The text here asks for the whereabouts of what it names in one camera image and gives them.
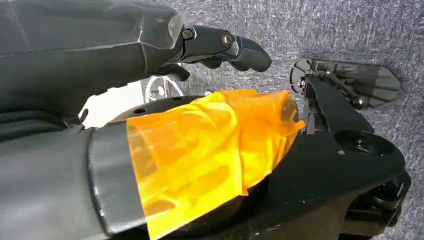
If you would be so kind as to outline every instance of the translucent plastic sheet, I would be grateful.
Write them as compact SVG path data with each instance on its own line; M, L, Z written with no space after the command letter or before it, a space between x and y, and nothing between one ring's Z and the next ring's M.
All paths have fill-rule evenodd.
M247 195L305 125L289 91L216 92L163 113L127 120L150 239Z
M3 0L0 55L134 43L172 49L183 24L149 0Z

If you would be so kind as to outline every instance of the screw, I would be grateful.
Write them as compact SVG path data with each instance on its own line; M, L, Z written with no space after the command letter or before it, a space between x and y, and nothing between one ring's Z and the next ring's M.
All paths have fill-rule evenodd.
M304 77L302 77L299 81L297 81L297 86L301 89L305 86L305 84L306 84L306 80Z
M182 38L185 40L193 39L194 35L193 32L190 29L186 29L182 31Z
M360 106L362 106L362 104L364 104L364 99L362 97L359 97L358 103Z
M222 35L222 43L226 48L229 48L233 45L233 36L229 32L224 32Z

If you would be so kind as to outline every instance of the yellow plastic wrap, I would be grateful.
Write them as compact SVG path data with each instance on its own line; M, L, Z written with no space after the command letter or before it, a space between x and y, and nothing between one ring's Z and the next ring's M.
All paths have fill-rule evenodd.
M239 196L269 175L304 126L289 91L216 92L127 120L151 240Z

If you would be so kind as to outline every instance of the robotic arm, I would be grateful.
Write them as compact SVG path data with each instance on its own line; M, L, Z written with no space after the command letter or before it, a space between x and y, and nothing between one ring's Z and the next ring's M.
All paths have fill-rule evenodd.
M99 129L67 122L89 96L109 88L151 75L187 79L188 72L176 63L214 69L229 62L237 70L258 72L271 64L254 41L223 29L184 26L174 10L146 1L15 0L1 2L0 10L0 29L7 33L0 40L4 239L125 239L132 234L147 239L125 120ZM402 154L373 135L347 102L342 106L337 90L315 78L304 79L308 112L316 115L307 129L325 130L299 136L284 165L251 189L249 198L235 199L177 235L191 236L196 229L209 233L202 227L219 226L222 231L196 238L337 239L341 232L370 236L392 224L410 184ZM157 113L196 98L142 107L144 113ZM332 110L334 101L339 105ZM345 107L344 120L338 120L335 111ZM347 131L349 124L355 125L353 132ZM350 154L356 143L352 137L367 143L372 154ZM387 192L389 198L382 194ZM249 209L254 210L240 220L240 211ZM216 216L230 220L210 224ZM311 231L300 230L305 226Z

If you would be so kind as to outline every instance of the gray carpet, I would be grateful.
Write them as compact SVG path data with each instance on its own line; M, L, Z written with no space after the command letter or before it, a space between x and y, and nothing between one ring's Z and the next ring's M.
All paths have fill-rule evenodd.
M261 44L273 60L265 73L190 65L185 94L206 90L288 89L298 58L379 64L402 81L398 100L363 114L403 152L413 186L398 225L381 240L423 240L424 1L423 0L159 0L189 23L224 28Z

